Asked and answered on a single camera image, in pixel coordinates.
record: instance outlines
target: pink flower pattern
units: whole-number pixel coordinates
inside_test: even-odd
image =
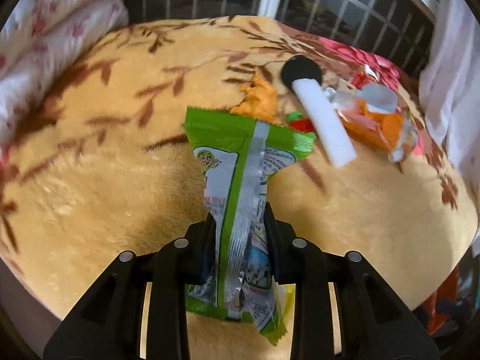
[[[78,38],[83,35],[85,31],[85,25],[83,23],[75,23],[71,28],[71,35],[74,38]]]
[[[328,50],[339,55],[346,62],[370,66],[370,68],[378,74],[381,84],[386,85],[395,92],[398,91],[400,70],[388,59],[359,50],[355,47],[347,46],[343,43],[335,42],[335,40],[321,38],[321,41]]]
[[[49,48],[47,47],[47,45],[43,43],[35,43],[32,47],[32,50],[35,51],[36,53],[46,53],[49,50]]]
[[[32,37],[41,35],[47,27],[47,22],[44,19],[35,19],[32,23]]]
[[[49,11],[50,11],[50,12],[56,12],[56,11],[57,11],[57,2],[56,2],[56,1],[52,1],[52,2],[50,3]]]

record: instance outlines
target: brown leaf pattern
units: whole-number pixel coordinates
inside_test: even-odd
[[[112,74],[111,64],[106,64],[105,66],[102,67],[102,73],[100,75],[100,78],[102,79],[102,82],[105,85],[109,85],[111,74]]]
[[[433,142],[431,146],[431,151],[425,153],[428,164],[434,168],[437,173],[440,172],[440,169],[443,167],[443,152],[442,150]]]
[[[57,107],[57,96],[49,96],[44,100],[42,107],[31,112],[21,123],[13,138],[12,146],[21,146],[31,135],[43,130],[46,127],[56,125],[63,108]]]
[[[170,137],[170,138],[159,140],[158,142],[155,142],[151,145],[148,145],[148,146],[144,147],[143,149],[146,152],[150,152],[152,150],[161,149],[162,147],[164,147],[166,145],[178,145],[178,144],[183,144],[183,143],[188,143],[188,138],[187,138],[186,134],[175,135],[175,136]]]
[[[172,66],[172,67],[164,67],[162,70],[165,73],[180,73],[184,72],[188,69],[188,66]]]
[[[261,36],[261,35],[257,35],[251,31],[248,31],[244,28],[240,28],[240,31],[242,31],[243,33],[247,34],[247,35],[250,35],[250,38],[247,38],[247,39],[254,39],[256,41],[268,41],[267,38]]]
[[[64,142],[60,142],[57,147],[59,150],[64,149],[71,149],[72,147],[78,146],[79,142],[76,139],[69,139],[65,140]]]
[[[142,109],[142,114],[140,115],[140,119],[138,119],[138,127],[145,128],[150,118],[153,115],[153,99],[147,101],[145,106]]]
[[[243,67],[227,66],[226,69],[227,69],[228,71],[234,71],[234,72],[236,72],[236,73],[247,73],[247,74],[254,73],[253,70],[244,69]]]
[[[245,84],[245,83],[248,83],[248,81],[245,80],[245,79],[237,79],[235,77],[230,77],[230,78],[224,79],[224,80],[222,80],[222,82],[225,83],[225,84]]]
[[[182,74],[177,78],[175,84],[173,84],[173,95],[178,96],[183,92],[183,87],[185,86],[185,76]]]
[[[260,69],[262,75],[265,77],[265,79],[271,84],[273,83],[273,75],[270,73],[270,71],[266,68],[265,65],[258,66]]]
[[[233,54],[229,57],[228,62],[229,64],[241,61],[242,59],[245,59],[248,56],[248,52],[240,51],[237,52],[236,54]]]
[[[10,215],[10,214],[13,214],[14,212],[17,212],[17,203],[12,201],[5,204],[2,203],[1,212],[4,215]]]
[[[442,186],[442,202],[443,204],[450,204],[450,207],[458,210],[457,196],[458,187],[455,185],[453,179],[449,175],[439,176]]]
[[[162,45],[162,42],[157,38],[153,44],[148,48],[148,52],[154,54],[157,49]]]
[[[100,130],[98,137],[97,137],[97,143],[99,146],[101,146],[105,142],[105,138],[107,137],[107,130],[104,128]]]
[[[98,42],[94,47],[92,47],[92,49],[87,54],[85,54],[83,57],[80,57],[78,59],[78,62],[88,61],[90,58],[95,56],[100,50],[104,49],[109,44],[116,42],[118,38],[121,37],[121,35],[122,35],[122,31],[118,31],[117,34],[111,39],[105,40],[104,42]]]
[[[150,95],[157,96],[160,92],[168,88],[170,84],[171,82],[164,82],[160,85],[146,87],[145,89],[135,93],[135,97],[141,98],[141,97],[150,96]]]
[[[13,246],[14,251],[18,253],[18,242],[17,242],[17,238],[15,237],[14,230],[11,228],[10,222],[8,221],[6,216],[4,214],[0,216],[3,223],[3,227],[5,228],[5,232],[7,233],[7,238],[10,241],[11,245]]]
[[[56,153],[53,156],[47,158],[45,161],[42,161],[38,165],[28,169],[20,178],[20,184],[24,184],[26,181],[35,178],[38,174],[42,173],[44,170],[48,169],[50,165],[52,165],[56,159],[58,158],[59,154]]]
[[[325,183],[323,182],[322,176],[315,170],[308,160],[302,160],[298,163],[305,174],[310,178],[311,181],[315,183],[317,188],[323,193],[326,193]]]
[[[121,125],[130,122],[128,117],[100,116],[88,119],[85,123],[90,126]]]
[[[248,24],[249,24],[255,31],[262,32],[262,29],[260,28],[260,26],[259,26],[257,23],[255,23],[254,21],[249,20]]]
[[[261,47],[252,47],[253,49],[262,49],[262,50],[276,50],[276,51],[283,51],[281,47],[276,46],[261,46]]]
[[[3,188],[6,184],[10,183],[11,181],[14,181],[18,174],[20,173],[20,170],[18,169],[18,166],[16,165],[6,165],[1,171],[0,171],[0,187]]]

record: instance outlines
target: floral blanket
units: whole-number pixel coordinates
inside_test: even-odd
[[[269,183],[277,219],[324,251],[360,251],[412,309],[447,278],[475,234],[477,214],[398,70],[286,32],[256,16],[135,25],[107,35],[56,82],[4,156],[0,206],[0,255],[53,313],[63,318],[121,251],[156,251],[204,220],[205,181],[182,127],[187,105],[239,104],[239,86],[257,68],[278,90],[279,120],[305,114],[279,76],[297,54],[322,67],[325,86],[368,61],[398,90],[422,141],[402,172],[357,142],[358,158],[333,168],[318,142],[307,160]],[[271,347],[251,325],[188,318],[194,359],[290,357],[291,321],[289,335]]]

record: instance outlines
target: white foam stick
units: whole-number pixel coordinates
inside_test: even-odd
[[[357,158],[350,137],[317,80],[297,79],[292,82],[292,89],[307,111],[332,165],[342,167]]]

